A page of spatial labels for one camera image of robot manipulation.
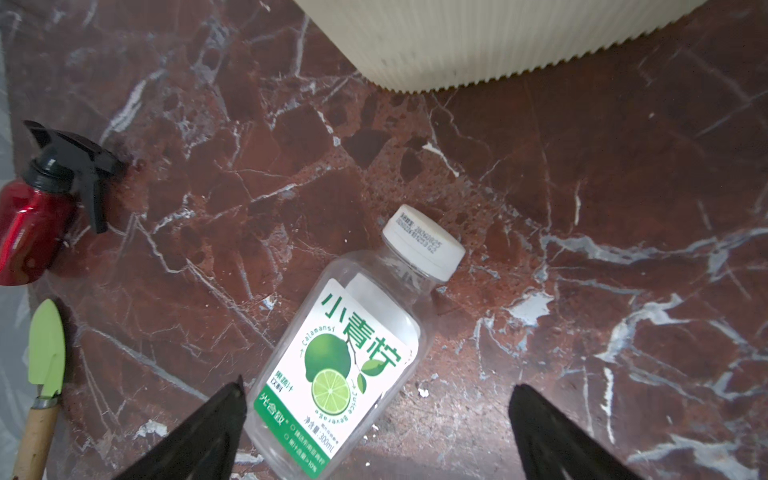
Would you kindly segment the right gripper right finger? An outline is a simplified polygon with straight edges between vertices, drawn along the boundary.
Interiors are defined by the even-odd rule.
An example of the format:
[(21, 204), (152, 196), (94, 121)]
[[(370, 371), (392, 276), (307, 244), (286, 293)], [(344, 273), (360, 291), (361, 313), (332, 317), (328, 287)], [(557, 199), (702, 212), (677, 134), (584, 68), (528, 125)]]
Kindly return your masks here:
[(508, 415), (528, 479), (640, 479), (528, 384), (514, 387)]

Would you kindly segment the lime drink square bottle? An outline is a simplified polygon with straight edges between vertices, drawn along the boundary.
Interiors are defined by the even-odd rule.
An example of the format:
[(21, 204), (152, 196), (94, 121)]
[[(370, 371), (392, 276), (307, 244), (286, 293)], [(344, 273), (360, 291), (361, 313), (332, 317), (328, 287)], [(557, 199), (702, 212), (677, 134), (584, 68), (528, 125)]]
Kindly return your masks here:
[(327, 478), (434, 339), (435, 292), (464, 247), (409, 205), (382, 238), (322, 271), (249, 392), (244, 430), (280, 479)]

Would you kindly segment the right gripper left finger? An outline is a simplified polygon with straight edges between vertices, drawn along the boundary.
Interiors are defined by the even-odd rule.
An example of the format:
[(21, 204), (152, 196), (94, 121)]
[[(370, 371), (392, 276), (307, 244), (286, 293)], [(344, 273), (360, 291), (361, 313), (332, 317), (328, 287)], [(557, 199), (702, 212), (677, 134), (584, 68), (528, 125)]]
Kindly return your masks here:
[(228, 383), (119, 479), (228, 479), (247, 414), (243, 380)]

